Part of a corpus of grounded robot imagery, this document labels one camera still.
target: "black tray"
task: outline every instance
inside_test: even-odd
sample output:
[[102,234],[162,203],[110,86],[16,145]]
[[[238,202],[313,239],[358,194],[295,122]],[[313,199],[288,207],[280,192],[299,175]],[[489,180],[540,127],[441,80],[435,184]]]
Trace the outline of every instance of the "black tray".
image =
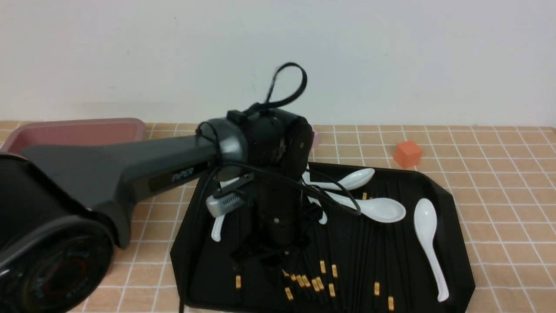
[[[363,168],[323,163],[310,163],[310,166],[337,180]],[[452,195],[418,172],[375,170],[369,184],[353,190],[352,194],[359,199],[364,192],[368,197],[396,199],[405,206],[406,217],[398,223],[381,224],[324,207],[329,223],[314,227],[318,229],[318,237],[314,229],[309,232],[311,244],[306,256],[314,267],[300,271],[305,271],[310,280],[310,270],[314,275],[319,274],[319,259],[324,258],[328,270],[320,277],[327,288],[317,296],[313,289],[303,291],[289,280],[293,302],[287,301],[284,287],[274,287],[265,280],[257,262],[248,264],[242,273],[238,302],[236,273],[229,254],[249,233],[246,227],[250,226],[250,212],[239,209],[228,214],[222,241],[216,243],[210,237],[214,219],[206,207],[195,210],[190,206],[170,252],[181,301],[190,307],[234,312],[381,313],[389,312],[388,297],[393,297],[394,312],[464,313],[475,282]],[[204,183],[201,179],[192,204],[197,201]],[[207,187],[205,197],[218,186],[211,182]],[[434,276],[414,232],[413,211],[421,198],[431,200],[438,215],[434,245],[450,291],[450,297],[442,303],[436,300]],[[238,225],[241,225],[242,238],[239,238]],[[327,236],[328,227],[331,241]],[[330,253],[336,258],[338,279],[330,276]],[[381,283],[379,296],[374,295],[375,281]],[[335,283],[334,301],[327,286],[331,282]]]

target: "white spoon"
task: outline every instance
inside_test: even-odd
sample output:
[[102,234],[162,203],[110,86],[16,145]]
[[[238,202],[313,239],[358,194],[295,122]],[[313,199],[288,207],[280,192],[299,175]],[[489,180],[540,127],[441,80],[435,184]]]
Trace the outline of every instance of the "white spoon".
[[433,270],[436,287],[438,288],[438,301],[443,302],[448,299],[450,292],[434,252],[433,240],[436,233],[436,223],[436,210],[432,202],[425,198],[419,200],[414,213],[415,234],[417,234],[417,239],[419,239],[419,243],[421,243]]
[[[220,188],[224,188],[224,187],[228,186],[229,184],[232,184],[232,183],[236,182],[238,179],[240,179],[240,178],[236,177],[234,179],[227,180],[225,182],[220,182]],[[226,217],[226,214],[218,216],[214,220],[214,225],[212,225],[212,232],[211,232],[210,236],[212,237],[212,240],[214,240],[216,242],[220,242],[222,240],[222,237],[221,237],[220,234],[222,232],[222,225],[224,224],[224,218],[225,217]]]
[[[350,198],[332,192],[326,192],[334,201],[343,206],[356,209]],[[390,198],[375,198],[368,200],[355,199],[361,208],[361,214],[381,223],[399,222],[405,217],[405,207]]]
[[[338,183],[342,185],[347,190],[354,190],[366,185],[373,175],[375,174],[375,170],[372,168],[364,168],[357,170],[348,176],[340,179]],[[303,174],[303,180],[308,185],[315,185],[322,189],[329,189],[329,190],[341,190],[340,187],[336,186],[334,183],[324,183],[324,182],[312,182],[309,177],[309,172],[305,172]]]

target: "chopstick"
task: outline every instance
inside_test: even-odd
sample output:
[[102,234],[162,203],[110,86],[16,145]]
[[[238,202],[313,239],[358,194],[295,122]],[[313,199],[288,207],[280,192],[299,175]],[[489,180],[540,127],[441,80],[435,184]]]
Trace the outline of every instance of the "chopstick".
[[330,273],[332,275],[332,281],[334,282],[334,288],[335,288],[335,295],[337,298],[341,299],[342,302],[342,308],[344,310],[346,310],[348,308],[348,303],[347,303],[347,296],[346,296],[346,288],[344,285],[344,279],[340,278],[340,270],[338,268],[338,263],[337,263],[337,251],[336,251],[336,246],[334,245],[334,237],[332,236],[332,219],[330,218],[328,220],[328,223],[326,225],[324,225],[324,228],[326,230],[326,237],[328,240],[328,248],[329,248],[329,252],[330,252]]
[[388,311],[393,312],[395,310],[394,303],[394,275],[392,273],[392,249],[390,245],[391,240],[388,238],[388,226],[384,227],[384,255],[386,258],[386,296],[388,297]]
[[338,306],[338,298],[336,294],[336,287],[334,286],[334,278],[332,277],[332,266],[328,268],[328,265],[331,265],[331,261],[329,258],[330,246],[327,249],[327,246],[325,245],[325,240],[323,240],[322,238],[327,236],[326,231],[322,229],[324,227],[326,226],[322,226],[320,224],[317,224],[315,227],[315,237],[318,243],[318,248],[320,250],[319,251],[320,273],[322,275],[322,279],[324,280],[323,282],[319,282],[319,285],[322,283],[325,289],[328,288],[328,295],[330,296],[330,300],[332,301],[333,309],[337,311],[339,309],[339,306]]
[[291,276],[288,273],[286,273],[284,270],[282,270],[282,272],[284,273],[284,278],[282,279],[282,281],[284,282],[284,293],[286,295],[286,301],[288,303],[288,306],[292,308],[293,312],[298,312],[299,310],[297,309],[296,302],[294,301],[295,297],[293,294],[296,283],[291,280]]
[[353,254],[357,255],[355,260],[355,274],[354,280],[351,282],[353,291],[351,297],[353,298],[351,305],[348,308],[348,312],[355,312],[356,305],[359,303],[360,298],[360,290],[359,290],[359,283],[361,281],[361,272],[363,270],[363,246],[365,244],[365,220],[363,217],[359,217],[359,231],[358,231],[358,238],[357,238],[357,251],[352,252]]
[[354,286],[354,280],[355,280],[355,271],[356,271],[356,262],[357,262],[357,240],[355,239],[358,233],[358,225],[359,225],[359,218],[358,216],[353,216],[353,228],[351,229],[351,248],[350,248],[350,252],[351,252],[351,260],[349,262],[350,265],[350,272],[349,272],[349,279],[348,279],[348,286],[349,286],[349,290],[345,290],[344,291],[344,295],[348,296],[347,299],[347,310],[348,312],[352,312],[352,308],[353,308],[353,300],[354,300],[354,293],[355,293],[355,286]]
[[364,287],[365,284],[367,284],[368,282],[366,281],[366,273],[368,272],[368,266],[367,266],[367,259],[369,257],[369,250],[370,250],[370,246],[371,246],[371,230],[372,230],[372,226],[371,223],[369,221],[363,220],[363,236],[364,236],[364,240],[363,240],[363,245],[361,246],[361,250],[362,250],[362,254],[361,254],[361,269],[360,269],[360,273],[359,273],[359,282],[358,282],[358,287],[357,287],[357,294],[356,294],[356,298],[357,301],[355,303],[355,312],[360,312],[360,308],[363,305],[363,301],[365,299],[365,294],[364,294]]
[[[237,227],[237,245],[241,245],[241,215],[240,210],[235,212]],[[241,268],[236,267],[236,302],[241,303]]]
[[374,275],[374,282],[373,282],[373,294],[374,294],[374,298],[373,298],[373,308],[374,310],[378,310],[381,307],[381,294],[383,293],[383,288],[384,288],[384,280],[382,277],[382,274],[384,273],[383,271],[383,258],[380,257],[380,255],[382,255],[382,246],[384,244],[384,241],[382,239],[382,225],[379,226],[379,231],[376,234],[376,248],[375,248],[375,275]]
[[316,297],[319,300],[320,304],[324,304],[325,302],[325,297],[322,295],[322,290],[321,290],[321,285],[319,285],[318,281],[317,281],[317,274],[315,274],[315,269],[312,267],[311,265],[311,261],[310,259],[307,257],[307,249],[309,248],[307,247],[305,249],[305,251],[303,252],[303,261],[305,263],[305,268],[307,269],[307,273],[309,274],[309,277],[311,278],[307,278],[308,280],[305,281],[306,278],[304,278],[305,284],[311,286],[313,288],[313,290],[316,293]]
[[[398,181],[398,193],[400,196],[400,200],[402,200],[403,197],[403,185],[400,181]],[[402,241],[402,247],[401,249],[399,249],[400,251],[400,264],[401,265],[405,265],[404,268],[404,273],[405,273],[405,283],[404,285],[404,293],[406,294],[406,303],[407,303],[407,307],[409,307],[409,309],[411,311],[414,311],[414,302],[413,302],[413,278],[411,277],[411,268],[409,266],[409,245],[408,245],[408,240],[407,240],[407,233],[405,228],[406,227],[413,227],[413,225],[411,224],[411,222],[406,218],[403,221],[401,221],[400,223],[397,223],[396,225],[399,229],[399,236],[401,237],[401,241]]]

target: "black cable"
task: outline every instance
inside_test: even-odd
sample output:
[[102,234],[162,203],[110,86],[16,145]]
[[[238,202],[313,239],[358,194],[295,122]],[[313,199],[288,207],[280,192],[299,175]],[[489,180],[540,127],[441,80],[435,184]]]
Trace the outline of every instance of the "black cable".
[[[324,177],[325,179],[329,180],[330,182],[332,182],[333,184],[335,184],[336,186],[338,186],[340,188],[340,190],[347,195],[347,197],[351,200],[351,202],[353,202],[353,204],[355,205],[355,211],[357,212],[356,215],[359,216],[361,215],[361,207],[359,207],[359,203],[357,203],[357,201],[355,200],[355,198],[353,197],[353,195],[351,195],[351,193],[344,187],[342,186],[337,180],[335,180],[334,178],[325,175],[323,173],[317,172],[313,169],[309,169],[307,168],[305,170],[306,172],[309,172],[310,174],[315,174],[315,175],[320,175],[322,177]],[[322,188],[318,188],[319,190],[321,190],[322,193],[324,193],[327,197],[329,197],[330,199],[332,199],[329,195],[326,194],[326,192],[322,189]]]
[[[280,73],[283,69],[286,69],[288,67],[297,67],[299,70],[301,70],[301,85],[299,86],[299,88],[297,88],[297,90],[289,97],[280,100],[280,101],[275,101],[275,102],[270,102],[270,97],[272,96],[272,92],[274,91],[274,85],[276,84],[276,78],[278,77],[278,73]],[[272,77],[272,82],[270,84],[270,88],[268,93],[266,94],[266,100],[264,103],[255,103],[253,105],[251,105],[249,107],[249,109],[247,109],[246,111],[244,111],[244,113],[246,115],[252,115],[254,113],[257,113],[259,111],[262,110],[268,110],[268,109],[277,109],[278,107],[282,107],[285,106],[287,104],[290,104],[292,102],[294,102],[297,98],[299,98],[299,96],[301,96],[301,94],[303,94],[303,92],[305,91],[305,88],[307,88],[307,73],[305,72],[305,70],[299,66],[297,63],[293,63],[293,62],[288,62],[282,66],[280,66],[276,72],[274,73],[273,77]]]

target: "black chopstick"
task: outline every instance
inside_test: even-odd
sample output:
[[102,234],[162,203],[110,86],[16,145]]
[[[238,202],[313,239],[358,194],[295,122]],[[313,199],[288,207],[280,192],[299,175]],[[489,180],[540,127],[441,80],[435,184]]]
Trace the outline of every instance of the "black chopstick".
[[393,260],[393,253],[392,249],[395,247],[393,246],[393,242],[389,236],[388,229],[390,225],[384,227],[384,256],[386,259],[386,298],[388,299],[388,311],[394,312],[395,310],[395,298],[394,298],[394,271],[393,271],[393,264],[395,261]]
[[330,300],[332,301],[332,306],[335,311],[338,310],[338,296],[336,294],[336,287],[334,286],[334,278],[332,277],[332,268],[331,268],[331,261],[330,261],[330,246],[325,244],[325,239],[323,237],[327,237],[326,230],[322,229],[326,226],[321,224],[317,224],[315,227],[315,236],[316,240],[320,247],[320,257],[321,260],[319,261],[320,273],[322,275],[321,282],[324,285],[324,288],[328,290],[328,295],[330,296]]
[[[404,199],[404,186],[402,185],[401,181],[398,181],[398,193],[400,196],[400,202],[403,202]],[[400,223],[398,223],[398,228],[399,228],[399,236],[401,237],[399,240],[401,240],[401,244],[402,247],[400,249],[400,256],[401,256],[401,261],[400,264],[404,265],[403,269],[404,269],[404,273],[405,275],[405,279],[404,279],[404,286],[405,286],[405,291],[406,291],[406,303],[407,303],[407,307],[411,310],[414,311],[414,299],[413,299],[413,278],[411,277],[411,268],[409,266],[409,253],[411,250],[409,250],[409,245],[408,245],[408,239],[407,239],[407,235],[411,232],[407,232],[406,231],[406,227],[411,227],[413,228],[413,223],[411,222],[411,216],[408,216],[406,218],[404,218]]]
[[[236,233],[237,233],[237,246],[241,245],[241,214],[240,210],[237,209],[235,212],[236,216]],[[241,303],[241,268],[236,267],[236,302]]]
[[382,239],[382,225],[379,226],[379,231],[376,234],[376,249],[375,249],[375,275],[373,284],[373,308],[375,311],[382,307],[381,298],[384,289],[383,280],[383,262],[384,262],[384,250],[382,249],[384,245],[384,240]]
[[363,237],[364,242],[361,246],[362,254],[361,254],[361,270],[359,273],[359,282],[357,287],[357,295],[356,295],[356,305],[355,305],[355,312],[360,312],[360,307],[364,302],[365,294],[364,294],[364,286],[368,282],[366,279],[366,273],[368,271],[367,267],[367,258],[369,257],[369,250],[370,250],[370,240],[371,240],[371,224],[369,221],[363,219]]
[[330,273],[332,274],[332,281],[334,282],[334,288],[335,288],[335,294],[336,294],[336,298],[340,299],[342,302],[342,308],[344,310],[347,310],[348,308],[348,302],[347,302],[347,296],[346,296],[346,288],[345,288],[345,276],[342,276],[342,278],[340,277],[340,269],[338,267],[338,263],[337,263],[337,251],[336,251],[336,245],[334,244],[334,237],[332,235],[332,224],[333,224],[333,218],[332,214],[329,212],[327,212],[328,214],[328,222],[326,225],[324,225],[325,231],[326,231],[326,237],[327,237],[327,241],[328,241],[328,249],[330,252]]
[[309,245],[309,247],[307,247],[305,249],[305,251],[302,254],[303,255],[303,261],[305,263],[305,268],[307,270],[307,273],[309,274],[309,277],[307,278],[308,281],[305,281],[305,283],[306,284],[309,283],[309,286],[311,286],[313,288],[313,291],[316,293],[316,297],[319,300],[319,303],[324,304],[325,297],[322,295],[321,287],[319,286],[319,283],[316,279],[317,278],[317,274],[316,274],[317,272],[315,271],[315,268],[312,266],[312,262],[310,261],[310,259],[307,256],[307,252],[308,252],[309,248],[310,248],[310,245]]
[[350,248],[350,254],[351,254],[351,260],[349,262],[349,279],[348,279],[348,287],[349,290],[345,290],[344,291],[344,295],[347,296],[347,310],[348,312],[351,312],[351,308],[353,307],[353,300],[354,300],[354,293],[355,293],[355,286],[353,284],[354,280],[355,280],[355,272],[356,272],[356,262],[357,262],[357,234],[358,234],[358,225],[359,225],[359,219],[361,217],[360,216],[353,216],[352,217],[352,229],[351,229],[351,248]]

